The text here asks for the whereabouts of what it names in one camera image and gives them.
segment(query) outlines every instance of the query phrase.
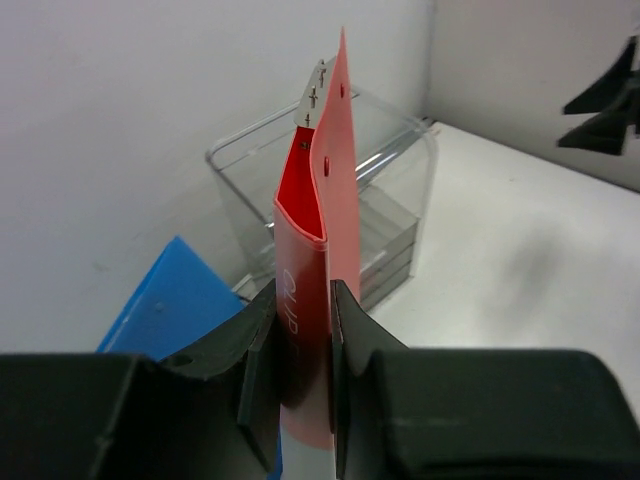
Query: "red plastic folder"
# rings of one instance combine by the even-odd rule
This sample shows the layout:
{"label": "red plastic folder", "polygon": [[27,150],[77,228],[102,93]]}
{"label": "red plastic folder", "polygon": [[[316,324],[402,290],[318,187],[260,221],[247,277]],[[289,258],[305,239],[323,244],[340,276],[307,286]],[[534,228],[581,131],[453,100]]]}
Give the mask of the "red plastic folder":
{"label": "red plastic folder", "polygon": [[360,290],[355,146],[344,31],[305,91],[274,201],[277,311],[287,332],[282,425],[330,449],[329,280]]}

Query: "metal clip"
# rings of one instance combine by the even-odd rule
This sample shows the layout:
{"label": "metal clip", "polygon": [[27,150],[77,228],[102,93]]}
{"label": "metal clip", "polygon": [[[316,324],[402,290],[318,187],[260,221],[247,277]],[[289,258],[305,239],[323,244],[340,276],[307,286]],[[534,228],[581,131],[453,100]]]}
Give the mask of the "metal clip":
{"label": "metal clip", "polygon": [[313,69],[307,88],[300,99],[294,121],[299,127],[316,128],[324,110],[329,90],[329,80],[333,72],[335,57],[327,63],[320,60]]}

